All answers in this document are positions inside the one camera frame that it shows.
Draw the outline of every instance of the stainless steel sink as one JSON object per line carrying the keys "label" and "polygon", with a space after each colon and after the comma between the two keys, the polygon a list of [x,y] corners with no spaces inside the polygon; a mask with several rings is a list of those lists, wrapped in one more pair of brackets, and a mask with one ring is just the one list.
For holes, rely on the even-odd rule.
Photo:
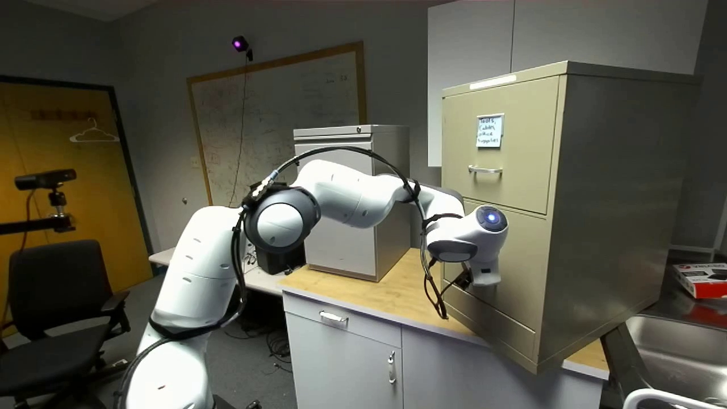
{"label": "stainless steel sink", "polygon": [[727,330],[677,318],[634,315],[626,330],[654,389],[727,403]]}

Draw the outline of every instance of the black office chair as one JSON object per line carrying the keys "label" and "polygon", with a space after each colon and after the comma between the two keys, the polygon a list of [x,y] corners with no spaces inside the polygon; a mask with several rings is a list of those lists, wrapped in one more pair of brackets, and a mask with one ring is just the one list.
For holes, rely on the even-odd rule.
{"label": "black office chair", "polygon": [[[8,260],[12,323],[30,344],[0,353],[0,396],[25,407],[37,396],[82,397],[104,373],[102,346],[129,333],[124,295],[112,293],[98,242],[28,248]],[[92,325],[61,335],[48,330]]]}

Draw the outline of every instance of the ceiling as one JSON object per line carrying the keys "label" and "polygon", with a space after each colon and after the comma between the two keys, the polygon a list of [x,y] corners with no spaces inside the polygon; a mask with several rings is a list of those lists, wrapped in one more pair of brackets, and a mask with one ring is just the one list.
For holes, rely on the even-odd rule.
{"label": "ceiling", "polygon": [[158,0],[28,0],[39,6],[49,6],[96,20],[116,20]]}

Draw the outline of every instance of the wooden countertop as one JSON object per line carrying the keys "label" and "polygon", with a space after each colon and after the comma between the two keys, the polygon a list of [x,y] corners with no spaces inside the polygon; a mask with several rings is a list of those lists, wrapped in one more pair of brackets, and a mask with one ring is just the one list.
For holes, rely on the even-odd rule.
{"label": "wooden countertop", "polygon": [[[411,248],[379,281],[298,269],[282,279],[282,292],[483,346],[483,342],[459,320],[443,320],[436,315],[423,292],[423,267],[416,248]],[[575,353],[563,369],[600,380],[609,377],[609,367],[597,342]]]}

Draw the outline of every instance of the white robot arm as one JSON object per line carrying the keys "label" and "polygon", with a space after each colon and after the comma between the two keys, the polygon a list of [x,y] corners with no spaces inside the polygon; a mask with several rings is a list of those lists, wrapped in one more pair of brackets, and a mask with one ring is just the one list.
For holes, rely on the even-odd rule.
{"label": "white robot arm", "polygon": [[374,228],[396,204],[423,214],[424,248],[436,262],[465,263],[473,284],[496,284],[506,219],[493,206],[464,214],[459,197],[400,175],[365,175],[332,161],[306,161],[291,186],[266,178],[241,209],[204,206],[194,214],[170,260],[163,287],[122,390],[122,407],[214,407],[202,361],[204,335],[230,318],[241,279],[236,233],[256,252],[299,250],[320,215]]}

